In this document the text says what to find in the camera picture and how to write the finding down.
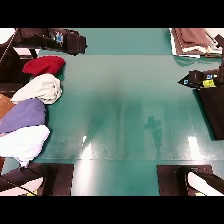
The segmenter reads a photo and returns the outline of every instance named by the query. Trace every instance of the yellow label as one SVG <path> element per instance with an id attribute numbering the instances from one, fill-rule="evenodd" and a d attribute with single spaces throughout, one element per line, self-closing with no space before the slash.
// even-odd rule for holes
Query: yellow label
<path id="1" fill-rule="evenodd" d="M 198 193 L 195 193 L 196 196 L 205 196 L 204 194 L 198 192 Z"/>
<path id="2" fill-rule="evenodd" d="M 34 191 L 33 193 L 37 195 L 37 190 Z M 32 195 L 31 193 L 28 193 L 26 196 L 34 196 L 34 195 Z"/>
<path id="3" fill-rule="evenodd" d="M 203 81 L 203 85 L 205 88 L 215 87 L 213 79 Z"/>

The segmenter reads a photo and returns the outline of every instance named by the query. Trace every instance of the black cable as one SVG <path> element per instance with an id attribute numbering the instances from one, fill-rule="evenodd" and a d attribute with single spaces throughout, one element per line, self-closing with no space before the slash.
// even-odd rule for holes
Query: black cable
<path id="1" fill-rule="evenodd" d="M 22 190 L 25 190 L 25 191 L 29 192 L 30 194 L 32 194 L 33 196 L 38 196 L 37 194 L 34 194 L 32 191 L 30 191 L 30 190 L 28 190 L 28 189 L 26 189 L 26 188 L 24 188 L 24 187 L 18 186 L 18 185 L 16 185 L 16 184 L 10 182 L 10 181 L 7 180 L 5 177 L 3 177 L 1 174 L 0 174 L 0 178 L 2 178 L 2 179 L 3 179 L 4 181 L 6 181 L 8 184 L 13 185 L 14 187 L 18 187 L 18 188 L 20 188 L 20 189 L 22 189 Z"/>

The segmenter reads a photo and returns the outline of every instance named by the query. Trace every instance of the blue cloth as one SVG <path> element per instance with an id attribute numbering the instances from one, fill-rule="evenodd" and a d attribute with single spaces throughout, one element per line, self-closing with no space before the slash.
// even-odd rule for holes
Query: blue cloth
<path id="1" fill-rule="evenodd" d="M 44 125 L 46 109 L 39 99 L 28 99 L 14 106 L 0 122 L 0 134 L 20 128 Z"/>

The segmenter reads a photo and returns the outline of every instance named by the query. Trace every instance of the green table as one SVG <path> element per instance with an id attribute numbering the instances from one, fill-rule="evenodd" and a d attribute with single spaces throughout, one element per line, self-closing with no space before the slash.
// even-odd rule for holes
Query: green table
<path id="1" fill-rule="evenodd" d="M 80 31 L 91 46 L 86 55 L 60 54 L 63 94 L 48 106 L 51 136 L 35 161 L 74 163 L 72 195 L 159 195 L 158 164 L 211 164 L 224 178 L 224 141 L 213 141 L 194 91 L 177 84 L 220 61 L 177 60 L 164 29 L 142 29 L 150 35 L 135 43 L 144 47 L 132 48 L 135 29 L 121 29 L 128 43 L 120 47 L 105 39 L 113 29 L 102 30 Z M 149 38 L 157 51 L 145 45 Z"/>

